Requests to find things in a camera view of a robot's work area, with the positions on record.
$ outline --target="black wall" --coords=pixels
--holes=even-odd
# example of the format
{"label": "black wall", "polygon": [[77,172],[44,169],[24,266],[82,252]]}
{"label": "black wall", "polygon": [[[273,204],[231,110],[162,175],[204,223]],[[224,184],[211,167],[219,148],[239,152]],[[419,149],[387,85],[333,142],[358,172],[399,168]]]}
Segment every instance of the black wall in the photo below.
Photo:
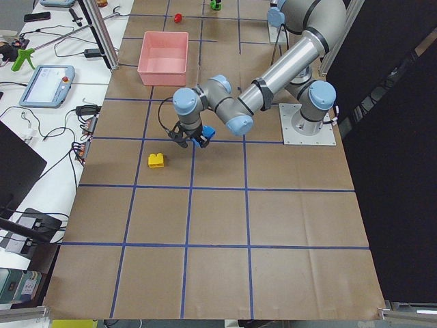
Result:
{"label": "black wall", "polygon": [[366,0],[326,77],[337,90],[339,121],[435,26],[435,0]]}
{"label": "black wall", "polygon": [[437,41],[343,142],[385,299],[437,303]]}

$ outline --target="black monitor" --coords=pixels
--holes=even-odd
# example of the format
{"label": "black monitor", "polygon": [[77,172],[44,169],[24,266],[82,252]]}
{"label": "black monitor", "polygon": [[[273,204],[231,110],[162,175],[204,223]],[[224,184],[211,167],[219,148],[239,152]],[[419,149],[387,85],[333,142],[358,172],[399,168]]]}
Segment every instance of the black monitor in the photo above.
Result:
{"label": "black monitor", "polygon": [[23,226],[9,218],[39,180],[47,162],[18,135],[0,122],[0,229],[38,242],[49,242],[61,221],[25,210],[33,226]]}

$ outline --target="grid square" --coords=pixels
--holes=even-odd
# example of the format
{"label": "grid square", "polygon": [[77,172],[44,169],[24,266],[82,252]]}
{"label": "grid square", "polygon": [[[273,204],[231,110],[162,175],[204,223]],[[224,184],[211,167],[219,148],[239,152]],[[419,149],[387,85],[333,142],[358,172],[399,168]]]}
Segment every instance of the grid square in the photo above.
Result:
{"label": "grid square", "polygon": [[108,318],[121,251],[115,246],[62,245],[44,299],[51,318]]}
{"label": "grid square", "polygon": [[240,143],[213,142],[196,150],[195,187],[244,187],[243,147]]}
{"label": "grid square", "polygon": [[306,249],[252,249],[256,318],[318,318],[317,295]]}
{"label": "grid square", "polygon": [[260,42],[270,44],[266,20],[241,20],[241,42]]}
{"label": "grid square", "polygon": [[177,13],[182,14],[182,21],[186,16],[200,17],[203,11],[204,0],[183,0],[183,1],[170,1],[169,15],[174,16]]}
{"label": "grid square", "polygon": [[205,0],[203,15],[211,18],[238,18],[238,0],[222,1],[221,10],[212,10],[209,1]]}
{"label": "grid square", "polygon": [[[164,154],[164,167],[150,168],[150,154]],[[138,185],[189,187],[191,179],[192,150],[182,148],[172,141],[149,141],[144,144]]]}
{"label": "grid square", "polygon": [[123,39],[118,52],[121,65],[136,65],[139,63],[139,55],[143,46],[142,39]]}
{"label": "grid square", "polygon": [[133,185],[141,141],[94,139],[81,183]]}
{"label": "grid square", "polygon": [[310,245],[369,246],[355,193],[304,193],[302,207]]}
{"label": "grid square", "polygon": [[[166,132],[159,124],[158,121],[158,108],[159,102],[152,102],[152,106],[150,107],[149,112],[149,120],[147,121],[147,129],[145,131],[146,138],[160,138],[160,139],[169,139]],[[178,115],[175,112],[173,107],[173,103],[171,101],[165,102],[161,106],[160,110],[160,118],[161,122],[166,126],[169,130],[173,128],[175,123],[178,121]]]}
{"label": "grid square", "polygon": [[189,249],[184,318],[250,318],[246,249]]}
{"label": "grid square", "polygon": [[300,193],[249,191],[252,245],[307,246]]}
{"label": "grid square", "polygon": [[179,318],[183,248],[127,247],[114,318]]}
{"label": "grid square", "polygon": [[131,197],[132,188],[79,187],[63,241],[122,243]]}
{"label": "grid square", "polygon": [[148,100],[151,91],[152,87],[146,87],[141,81],[137,67],[120,66],[112,73],[105,98]]}
{"label": "grid square", "polygon": [[378,319],[384,298],[369,250],[312,249],[310,254],[321,319]]}
{"label": "grid square", "polygon": [[247,141],[283,142],[279,106],[273,105],[267,111],[260,111],[253,116],[253,128],[247,133]]}
{"label": "grid square", "polygon": [[165,31],[188,32],[190,40],[200,39],[201,18],[182,17],[180,23],[175,23],[173,17],[168,17],[165,24]]}
{"label": "grid square", "polygon": [[142,138],[148,107],[148,101],[104,101],[94,135]]}
{"label": "grid square", "polygon": [[249,212],[254,245],[369,246],[354,193],[249,191]]}
{"label": "grid square", "polygon": [[335,147],[246,145],[250,188],[353,190],[344,152]]}
{"label": "grid square", "polygon": [[148,14],[148,15],[165,15],[167,12],[167,5],[170,0],[142,0],[134,1],[132,14]]}
{"label": "grid square", "polygon": [[144,38],[146,31],[162,31],[164,28],[164,17],[156,16],[131,16],[129,17],[126,31],[123,38]]}
{"label": "grid square", "polygon": [[238,50],[238,42],[235,44],[202,42],[200,57],[201,70],[211,70],[220,64],[220,66],[228,71],[240,71],[240,51]]}
{"label": "grid square", "polygon": [[189,242],[247,245],[244,191],[193,190]]}
{"label": "grid square", "polygon": [[219,44],[238,45],[238,21],[226,20],[226,24],[222,24],[217,19],[204,19],[202,39],[217,41]]}
{"label": "grid square", "polygon": [[241,44],[241,70],[265,72],[270,67],[272,54],[273,46],[270,44]]}
{"label": "grid square", "polygon": [[184,244],[187,212],[188,190],[137,189],[128,242]]}
{"label": "grid square", "polygon": [[270,4],[266,0],[238,0],[240,3],[240,18],[266,20]]}

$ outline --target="brown paper surface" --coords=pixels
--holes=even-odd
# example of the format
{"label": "brown paper surface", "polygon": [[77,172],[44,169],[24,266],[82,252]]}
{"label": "brown paper surface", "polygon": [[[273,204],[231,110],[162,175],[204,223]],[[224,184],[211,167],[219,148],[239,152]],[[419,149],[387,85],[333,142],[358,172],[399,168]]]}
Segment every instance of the brown paper surface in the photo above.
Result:
{"label": "brown paper surface", "polygon": [[[284,146],[277,105],[245,138],[206,111],[215,141],[183,149],[157,120],[178,88],[146,87],[132,67],[145,31],[188,31],[187,87],[221,73],[237,96],[270,65],[268,1],[170,2],[132,9],[45,300],[53,318],[377,318],[338,130],[335,147]],[[170,102],[161,118],[176,122]],[[157,152],[165,166],[150,169]]]}

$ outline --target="power adapter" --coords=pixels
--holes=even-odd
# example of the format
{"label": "power adapter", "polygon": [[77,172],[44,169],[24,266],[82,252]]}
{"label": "power adapter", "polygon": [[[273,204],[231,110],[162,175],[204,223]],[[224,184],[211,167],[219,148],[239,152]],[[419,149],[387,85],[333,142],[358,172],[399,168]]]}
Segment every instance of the power adapter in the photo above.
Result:
{"label": "power adapter", "polygon": [[96,115],[100,113],[101,109],[102,106],[98,106],[98,105],[76,106],[76,115],[78,116]]}
{"label": "power adapter", "polygon": [[85,49],[83,51],[83,55],[85,56],[85,58],[102,57],[100,49]]}

